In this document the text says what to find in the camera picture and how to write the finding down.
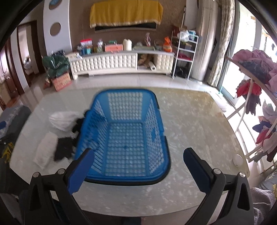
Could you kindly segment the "white towel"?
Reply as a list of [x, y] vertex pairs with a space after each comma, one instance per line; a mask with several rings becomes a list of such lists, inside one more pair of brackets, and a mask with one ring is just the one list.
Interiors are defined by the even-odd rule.
[[52, 132], [48, 132], [39, 143], [33, 161], [42, 170], [45, 169], [50, 159], [53, 158], [57, 143], [58, 136]]

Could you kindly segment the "black fuzzy cloth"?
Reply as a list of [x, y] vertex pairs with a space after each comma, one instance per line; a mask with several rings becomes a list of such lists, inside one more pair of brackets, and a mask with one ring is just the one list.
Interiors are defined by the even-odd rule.
[[64, 158], [72, 158], [72, 155], [74, 154], [73, 148], [75, 146], [75, 139], [71, 137], [59, 138], [54, 153], [54, 161], [61, 161]]

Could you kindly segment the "blue plastic laundry basket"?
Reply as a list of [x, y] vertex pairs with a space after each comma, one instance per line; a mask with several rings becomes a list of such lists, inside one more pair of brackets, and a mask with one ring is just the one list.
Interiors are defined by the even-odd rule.
[[171, 161], [156, 95], [147, 89], [98, 92], [83, 120], [76, 157], [94, 152], [86, 181], [144, 186], [162, 181]]

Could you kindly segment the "white knitted cloth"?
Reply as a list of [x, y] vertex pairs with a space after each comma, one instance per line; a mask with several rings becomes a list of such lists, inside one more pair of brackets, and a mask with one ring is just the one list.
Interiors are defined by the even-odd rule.
[[61, 131], [69, 131], [73, 128], [78, 119], [83, 118], [82, 112], [58, 111], [49, 114], [48, 119], [51, 125]]

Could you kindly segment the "small white round device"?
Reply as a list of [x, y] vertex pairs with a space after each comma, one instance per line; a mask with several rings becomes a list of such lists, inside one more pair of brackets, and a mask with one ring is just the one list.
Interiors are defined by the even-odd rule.
[[239, 154], [233, 155], [233, 163], [235, 166], [240, 167], [243, 165], [243, 158]]

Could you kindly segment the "pink cardboard box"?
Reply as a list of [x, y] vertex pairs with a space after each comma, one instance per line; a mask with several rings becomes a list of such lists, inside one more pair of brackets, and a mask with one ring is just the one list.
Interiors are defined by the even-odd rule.
[[56, 91], [60, 91], [72, 83], [69, 73], [64, 73], [58, 78], [51, 79], [52, 84]]

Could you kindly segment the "green bag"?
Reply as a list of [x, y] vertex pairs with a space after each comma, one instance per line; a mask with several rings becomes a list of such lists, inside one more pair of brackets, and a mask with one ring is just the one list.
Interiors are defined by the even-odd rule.
[[54, 53], [50, 56], [42, 58], [42, 64], [47, 70], [47, 76], [50, 79], [55, 79], [68, 72], [70, 69], [69, 60], [64, 54]]

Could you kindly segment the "pink blanket on rack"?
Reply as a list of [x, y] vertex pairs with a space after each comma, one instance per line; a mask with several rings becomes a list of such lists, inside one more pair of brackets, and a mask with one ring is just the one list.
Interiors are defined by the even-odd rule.
[[262, 50], [239, 50], [232, 59], [276, 93], [276, 63]]

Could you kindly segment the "paper towel roll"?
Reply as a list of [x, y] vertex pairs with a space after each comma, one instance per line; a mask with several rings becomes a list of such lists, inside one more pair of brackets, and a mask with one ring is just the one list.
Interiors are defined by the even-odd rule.
[[156, 66], [151, 61], [148, 63], [148, 66], [151, 69], [151, 71], [155, 71], [156, 70]]

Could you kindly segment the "red white box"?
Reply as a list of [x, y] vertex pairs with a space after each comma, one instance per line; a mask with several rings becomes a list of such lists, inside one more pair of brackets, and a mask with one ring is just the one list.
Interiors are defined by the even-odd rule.
[[85, 48], [92, 48], [92, 39], [84, 39], [80, 41], [80, 46]]

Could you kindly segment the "white metal shelf rack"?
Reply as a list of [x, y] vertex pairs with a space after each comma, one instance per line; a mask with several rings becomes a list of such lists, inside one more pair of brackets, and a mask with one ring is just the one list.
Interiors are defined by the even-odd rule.
[[172, 78], [180, 76], [189, 79], [196, 56], [199, 36], [194, 30], [173, 30], [171, 43], [174, 53]]

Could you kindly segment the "white tufted TV cabinet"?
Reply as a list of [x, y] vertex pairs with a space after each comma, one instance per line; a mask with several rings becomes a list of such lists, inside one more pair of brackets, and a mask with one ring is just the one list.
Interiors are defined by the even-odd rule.
[[[121, 51], [94, 53], [87, 56], [69, 59], [73, 78], [88, 75], [113, 74], [165, 74], [169, 75], [173, 68], [174, 54], [163, 51]], [[156, 66], [151, 71], [149, 62]]]

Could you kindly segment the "pink drawer box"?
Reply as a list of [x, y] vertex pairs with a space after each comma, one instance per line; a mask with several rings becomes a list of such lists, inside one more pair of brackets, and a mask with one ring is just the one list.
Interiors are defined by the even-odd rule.
[[105, 52], [120, 52], [123, 51], [122, 44], [107, 44], [105, 45]]

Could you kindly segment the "orange bag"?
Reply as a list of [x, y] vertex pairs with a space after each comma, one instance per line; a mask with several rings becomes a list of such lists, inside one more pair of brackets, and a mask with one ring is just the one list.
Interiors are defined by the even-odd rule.
[[172, 52], [172, 44], [170, 38], [167, 36], [164, 38], [163, 50], [165, 52]]

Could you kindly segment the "standing air conditioner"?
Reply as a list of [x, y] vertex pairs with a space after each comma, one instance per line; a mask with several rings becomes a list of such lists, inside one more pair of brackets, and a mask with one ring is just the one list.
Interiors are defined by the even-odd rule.
[[196, 33], [198, 44], [194, 55], [190, 77], [197, 81], [204, 81], [212, 54], [218, 17], [218, 3], [216, 1], [199, 1]]

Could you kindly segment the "white plastic jug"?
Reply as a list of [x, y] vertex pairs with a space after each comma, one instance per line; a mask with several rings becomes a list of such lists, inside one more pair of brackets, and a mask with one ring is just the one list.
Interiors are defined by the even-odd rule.
[[131, 51], [132, 50], [132, 41], [130, 39], [123, 40], [123, 50]]

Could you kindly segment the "patterned curtain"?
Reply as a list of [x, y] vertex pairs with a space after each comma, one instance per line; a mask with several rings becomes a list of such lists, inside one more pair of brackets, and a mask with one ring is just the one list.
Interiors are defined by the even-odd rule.
[[222, 67], [224, 64], [224, 56], [228, 49], [228, 45], [231, 40], [231, 34], [233, 30], [235, 20], [235, 1], [225, 0], [222, 1], [222, 19], [221, 19], [221, 33], [219, 39], [219, 50], [212, 67], [211, 73], [208, 77], [208, 84], [212, 87], [218, 85]]

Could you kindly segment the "yellow TV cover cloth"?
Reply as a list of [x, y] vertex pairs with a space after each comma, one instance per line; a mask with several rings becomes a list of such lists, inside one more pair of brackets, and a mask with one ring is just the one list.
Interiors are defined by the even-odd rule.
[[89, 25], [90, 28], [160, 25], [162, 16], [163, 6], [159, 1], [101, 1], [91, 6]]

